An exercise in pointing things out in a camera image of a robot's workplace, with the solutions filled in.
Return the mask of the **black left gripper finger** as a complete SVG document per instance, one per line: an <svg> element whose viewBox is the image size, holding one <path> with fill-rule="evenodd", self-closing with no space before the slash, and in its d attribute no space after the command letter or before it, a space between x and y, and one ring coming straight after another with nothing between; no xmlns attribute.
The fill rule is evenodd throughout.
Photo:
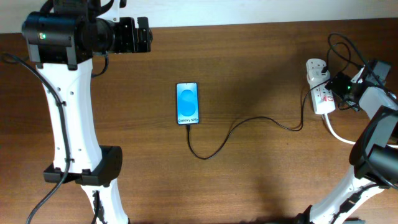
<svg viewBox="0 0 398 224"><path fill-rule="evenodd" d="M149 27L149 20L147 17L138 17L138 35L140 40L152 40L153 34Z"/></svg>
<svg viewBox="0 0 398 224"><path fill-rule="evenodd" d="M151 52L151 43L149 40L138 40L136 52Z"/></svg>

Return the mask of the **blue screen Galaxy smartphone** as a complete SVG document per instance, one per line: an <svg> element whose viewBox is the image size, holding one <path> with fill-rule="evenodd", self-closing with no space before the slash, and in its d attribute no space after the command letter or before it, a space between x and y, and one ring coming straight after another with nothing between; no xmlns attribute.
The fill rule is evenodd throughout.
<svg viewBox="0 0 398 224"><path fill-rule="evenodd" d="M198 85L195 82L176 84L177 95L177 124L198 124Z"/></svg>

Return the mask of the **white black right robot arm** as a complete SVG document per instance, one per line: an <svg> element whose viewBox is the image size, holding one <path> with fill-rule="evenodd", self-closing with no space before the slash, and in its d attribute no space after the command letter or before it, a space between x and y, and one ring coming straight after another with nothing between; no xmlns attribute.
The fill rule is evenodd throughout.
<svg viewBox="0 0 398 224"><path fill-rule="evenodd" d="M350 167L344 178L321 202L297 215L296 223L343 223L371 197L397 187L397 103L383 89L391 66L380 60L363 65L353 77L338 73L332 77L322 59L306 62L307 81L315 114L335 110L334 97L370 119L363 133L353 143Z"/></svg>

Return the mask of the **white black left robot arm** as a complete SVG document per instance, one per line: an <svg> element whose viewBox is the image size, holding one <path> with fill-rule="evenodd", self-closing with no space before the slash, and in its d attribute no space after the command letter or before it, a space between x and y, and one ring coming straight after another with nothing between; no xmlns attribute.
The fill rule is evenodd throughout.
<svg viewBox="0 0 398 224"><path fill-rule="evenodd" d="M90 200L95 223L129 223L119 195L119 146L98 143L91 104L93 57L147 53L153 39L146 17L121 17L125 1L47 1L22 25L33 73L44 86L55 155L44 180L74 182Z"/></svg>

